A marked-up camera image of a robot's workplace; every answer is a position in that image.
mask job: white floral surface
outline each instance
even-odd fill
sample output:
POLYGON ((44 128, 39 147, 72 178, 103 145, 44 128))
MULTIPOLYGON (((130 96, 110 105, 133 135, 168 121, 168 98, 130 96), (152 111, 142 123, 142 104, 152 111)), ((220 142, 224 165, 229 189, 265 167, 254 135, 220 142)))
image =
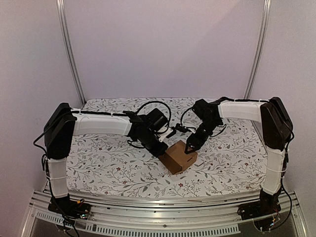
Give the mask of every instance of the white floral surface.
MULTIPOLYGON (((179 122, 195 98, 139 98, 89 100, 84 110, 122 112, 135 111, 142 104, 159 100, 172 110, 171 125, 179 122)), ((150 104, 140 114, 159 108, 150 104)), ((201 121, 192 113, 184 124, 198 126, 201 121)), ((260 189, 266 172, 267 156, 250 121, 227 119, 225 131, 209 138, 198 152, 198 158, 182 174, 171 175, 158 158, 145 149, 127 144, 127 137, 116 135, 81 135, 73 137, 67 159, 68 187, 93 194, 146 198, 200 197, 223 195, 260 189)), ((173 145, 186 141, 189 133, 177 132, 166 141, 173 145)))

